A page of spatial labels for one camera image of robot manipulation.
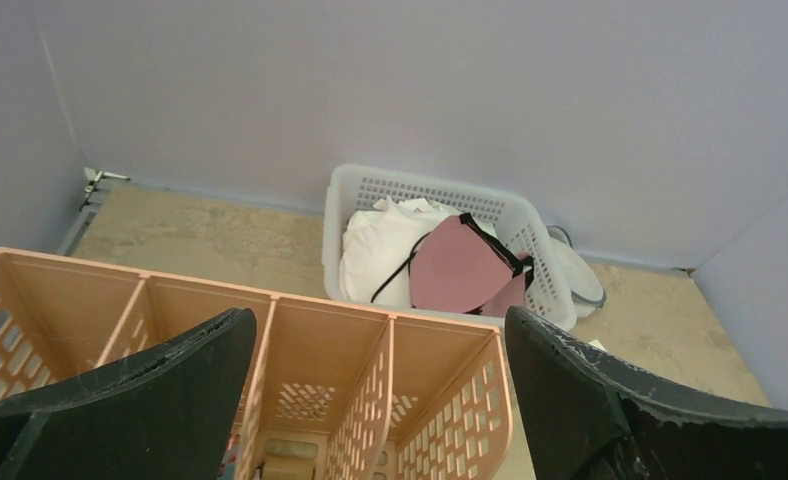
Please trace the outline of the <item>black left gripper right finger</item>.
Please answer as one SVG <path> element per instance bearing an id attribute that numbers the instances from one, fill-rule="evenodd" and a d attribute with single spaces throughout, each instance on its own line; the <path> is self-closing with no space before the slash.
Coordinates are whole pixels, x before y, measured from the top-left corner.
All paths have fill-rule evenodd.
<path id="1" fill-rule="evenodd" d="M 540 479 L 788 479 L 788 411 L 709 394 L 505 316 L 509 369 Z"/>

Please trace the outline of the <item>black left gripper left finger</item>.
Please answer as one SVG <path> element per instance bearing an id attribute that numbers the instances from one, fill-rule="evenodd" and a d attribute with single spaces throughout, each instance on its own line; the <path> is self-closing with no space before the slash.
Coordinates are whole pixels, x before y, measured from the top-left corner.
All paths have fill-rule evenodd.
<path id="1" fill-rule="evenodd" d="M 0 479 L 214 479 L 257 338 L 231 308 L 135 354 L 0 401 Z"/>

